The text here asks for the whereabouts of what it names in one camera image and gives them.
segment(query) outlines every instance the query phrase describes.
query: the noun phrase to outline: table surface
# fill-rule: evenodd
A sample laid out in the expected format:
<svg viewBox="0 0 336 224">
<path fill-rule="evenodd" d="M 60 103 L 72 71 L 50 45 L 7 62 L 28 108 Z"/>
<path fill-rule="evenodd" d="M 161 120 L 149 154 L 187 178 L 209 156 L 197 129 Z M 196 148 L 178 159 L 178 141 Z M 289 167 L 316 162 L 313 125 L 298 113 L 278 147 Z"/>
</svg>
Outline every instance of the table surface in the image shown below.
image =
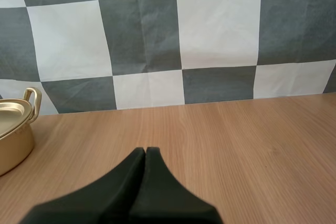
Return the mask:
<svg viewBox="0 0 336 224">
<path fill-rule="evenodd" d="M 0 223 L 81 188 L 135 147 L 226 224 L 336 223 L 336 94 L 40 116 L 36 147 L 0 177 Z"/>
</svg>

